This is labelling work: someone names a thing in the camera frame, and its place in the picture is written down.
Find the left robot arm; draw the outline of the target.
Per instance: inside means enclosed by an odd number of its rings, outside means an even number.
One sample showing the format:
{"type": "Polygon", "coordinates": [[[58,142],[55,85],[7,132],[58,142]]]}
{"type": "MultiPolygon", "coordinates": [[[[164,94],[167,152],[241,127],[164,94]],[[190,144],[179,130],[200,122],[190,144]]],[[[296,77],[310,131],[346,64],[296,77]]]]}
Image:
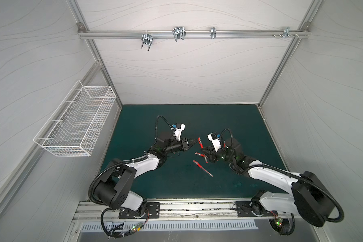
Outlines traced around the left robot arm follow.
{"type": "Polygon", "coordinates": [[[131,190],[135,178],[160,168],[170,153],[188,151],[197,142],[188,138],[158,138],[141,157],[113,159],[91,182],[89,200],[112,210],[130,209],[142,214],[146,208],[146,199],[131,190]]]}

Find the red pen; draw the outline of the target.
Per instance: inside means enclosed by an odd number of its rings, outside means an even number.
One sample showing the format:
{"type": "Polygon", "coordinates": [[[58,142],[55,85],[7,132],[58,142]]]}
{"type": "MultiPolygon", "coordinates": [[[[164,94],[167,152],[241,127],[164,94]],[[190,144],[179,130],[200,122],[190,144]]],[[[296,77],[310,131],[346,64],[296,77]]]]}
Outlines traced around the red pen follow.
{"type": "Polygon", "coordinates": [[[203,144],[202,144],[202,141],[201,141],[201,138],[200,138],[200,137],[198,138],[198,142],[199,142],[199,145],[200,145],[201,149],[203,149],[203,148],[204,148],[204,146],[203,146],[203,144]]]}
{"type": "Polygon", "coordinates": [[[213,177],[213,175],[209,172],[209,171],[207,171],[201,164],[199,164],[197,161],[195,161],[195,160],[193,160],[193,163],[197,166],[197,167],[199,167],[201,170],[203,170],[205,173],[207,173],[209,176],[211,176],[211,177],[213,177]]]}

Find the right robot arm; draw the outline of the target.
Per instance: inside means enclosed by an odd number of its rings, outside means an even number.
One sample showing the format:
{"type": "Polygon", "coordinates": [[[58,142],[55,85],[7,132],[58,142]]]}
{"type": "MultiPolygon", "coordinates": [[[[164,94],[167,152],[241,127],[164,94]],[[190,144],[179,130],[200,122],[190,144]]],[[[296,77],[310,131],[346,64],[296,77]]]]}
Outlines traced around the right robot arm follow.
{"type": "Polygon", "coordinates": [[[213,146],[202,148],[202,153],[210,162],[225,161],[237,175],[264,181],[283,191],[259,191],[247,206],[256,216],[267,211],[283,212],[299,215],[315,227],[344,220],[342,206],[312,172],[290,172],[265,164],[244,154],[237,141],[216,139],[213,146]]]}

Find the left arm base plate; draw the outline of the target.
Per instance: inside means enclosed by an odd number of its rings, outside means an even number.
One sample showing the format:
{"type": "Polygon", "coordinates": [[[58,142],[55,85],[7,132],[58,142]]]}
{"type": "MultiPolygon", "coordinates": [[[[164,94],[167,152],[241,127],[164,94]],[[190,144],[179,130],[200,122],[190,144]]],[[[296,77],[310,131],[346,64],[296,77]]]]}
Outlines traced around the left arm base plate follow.
{"type": "Polygon", "coordinates": [[[160,216],[159,202],[146,202],[138,210],[134,211],[128,208],[119,212],[119,219],[158,219],[160,216]]]}

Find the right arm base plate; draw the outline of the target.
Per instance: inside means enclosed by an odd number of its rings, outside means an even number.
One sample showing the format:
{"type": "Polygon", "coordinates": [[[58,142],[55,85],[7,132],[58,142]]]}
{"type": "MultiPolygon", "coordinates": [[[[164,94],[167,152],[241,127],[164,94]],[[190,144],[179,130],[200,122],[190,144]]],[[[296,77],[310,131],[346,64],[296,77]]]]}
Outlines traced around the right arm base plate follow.
{"type": "Polygon", "coordinates": [[[232,210],[237,213],[238,217],[275,217],[277,214],[266,210],[256,201],[236,201],[232,210]]]}

